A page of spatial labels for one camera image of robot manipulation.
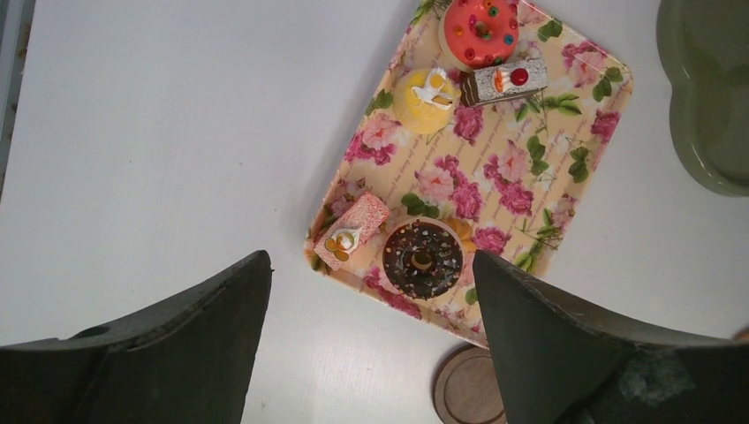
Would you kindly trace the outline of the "floral dessert tray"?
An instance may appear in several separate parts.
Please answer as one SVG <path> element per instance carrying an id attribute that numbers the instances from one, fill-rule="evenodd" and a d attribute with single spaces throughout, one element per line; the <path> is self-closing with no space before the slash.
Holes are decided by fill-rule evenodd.
<path id="1" fill-rule="evenodd" d="M 476 250 L 501 255 L 542 276 L 561 245 L 633 90 L 632 71 L 606 49 L 541 7 L 515 1 L 517 60 L 541 58 L 548 86 L 526 99 L 460 106 L 432 134 L 408 131 L 393 106 L 408 72 L 441 67 L 465 74 L 442 53 L 446 1 L 423 1 L 354 131 L 304 247 L 314 271 L 478 346 L 487 343 L 473 275 L 443 294 L 416 299 L 386 276 L 388 236 L 417 219 L 455 235 L 470 266 Z M 390 208 L 379 232 L 341 268 L 316 244 L 364 193 Z"/>

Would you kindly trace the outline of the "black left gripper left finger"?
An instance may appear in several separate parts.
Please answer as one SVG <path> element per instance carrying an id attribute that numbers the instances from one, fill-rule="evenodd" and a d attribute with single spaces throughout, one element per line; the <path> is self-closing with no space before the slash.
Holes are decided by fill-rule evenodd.
<path id="1" fill-rule="evenodd" d="M 259 250 L 73 337 L 4 346 L 2 422 L 241 422 L 271 281 Z"/>

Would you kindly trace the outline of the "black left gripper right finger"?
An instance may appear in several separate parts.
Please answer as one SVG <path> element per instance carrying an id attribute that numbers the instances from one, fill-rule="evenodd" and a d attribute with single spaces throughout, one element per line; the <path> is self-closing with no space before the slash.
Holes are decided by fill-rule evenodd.
<path id="1" fill-rule="evenodd" d="M 509 422 L 747 422 L 747 342 L 633 319 L 489 251 L 473 273 Z"/>

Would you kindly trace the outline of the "chocolate sprinkled donut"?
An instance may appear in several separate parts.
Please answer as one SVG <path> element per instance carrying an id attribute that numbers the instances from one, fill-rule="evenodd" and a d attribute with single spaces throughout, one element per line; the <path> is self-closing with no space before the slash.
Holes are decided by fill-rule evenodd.
<path id="1" fill-rule="evenodd" d="M 458 283 L 465 269 L 465 249 L 446 223 L 419 216 L 389 234 L 381 264 L 399 292 L 411 299 L 429 300 Z"/>

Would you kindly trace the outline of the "green three-tier stand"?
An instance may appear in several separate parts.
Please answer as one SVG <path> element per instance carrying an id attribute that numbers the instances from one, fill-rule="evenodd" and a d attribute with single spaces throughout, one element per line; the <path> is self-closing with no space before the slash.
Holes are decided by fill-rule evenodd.
<path id="1" fill-rule="evenodd" d="M 746 197 L 748 3 L 663 1 L 656 41 L 679 160 L 706 189 Z"/>

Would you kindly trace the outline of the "coral sprinkled donut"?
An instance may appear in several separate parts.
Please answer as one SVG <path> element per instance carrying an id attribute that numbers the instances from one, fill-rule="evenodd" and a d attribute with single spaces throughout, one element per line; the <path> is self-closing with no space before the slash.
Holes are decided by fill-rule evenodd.
<path id="1" fill-rule="evenodd" d="M 504 0 L 457 0 L 440 19 L 441 52 L 471 72 L 507 62 L 519 40 L 518 7 Z"/>

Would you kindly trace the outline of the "yellow cream cake ball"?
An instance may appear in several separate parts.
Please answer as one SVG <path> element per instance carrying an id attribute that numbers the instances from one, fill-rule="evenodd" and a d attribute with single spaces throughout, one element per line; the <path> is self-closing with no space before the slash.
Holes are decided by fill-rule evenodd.
<path id="1" fill-rule="evenodd" d="M 410 132 L 431 134 L 452 119 L 462 93 L 443 68 L 422 68 L 402 76 L 393 89 L 393 112 Z"/>

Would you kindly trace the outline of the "chocolate cherry cake slice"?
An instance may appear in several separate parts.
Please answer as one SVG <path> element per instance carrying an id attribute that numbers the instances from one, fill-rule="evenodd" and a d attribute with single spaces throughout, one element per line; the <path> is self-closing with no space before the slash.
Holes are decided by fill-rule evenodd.
<path id="1" fill-rule="evenodd" d="M 465 78 L 460 86 L 461 103 L 481 106 L 526 98 L 538 94 L 548 83 L 548 67 L 542 58 L 493 65 Z"/>

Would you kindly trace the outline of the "dark wooden coaster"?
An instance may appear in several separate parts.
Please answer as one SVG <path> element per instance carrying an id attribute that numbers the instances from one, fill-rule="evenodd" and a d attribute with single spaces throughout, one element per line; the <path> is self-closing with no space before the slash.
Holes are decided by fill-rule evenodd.
<path id="1" fill-rule="evenodd" d="M 479 346 L 463 345 L 444 358 L 435 371 L 432 401 L 443 423 L 508 422 L 490 352 Z"/>

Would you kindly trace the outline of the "pink layered cake slice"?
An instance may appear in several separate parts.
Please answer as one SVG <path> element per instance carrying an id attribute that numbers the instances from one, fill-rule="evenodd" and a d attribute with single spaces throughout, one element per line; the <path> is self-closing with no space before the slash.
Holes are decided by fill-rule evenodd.
<path id="1" fill-rule="evenodd" d="M 390 208 L 379 196 L 364 193 L 322 235 L 314 252 L 331 269 L 340 269 L 379 231 L 389 215 Z"/>

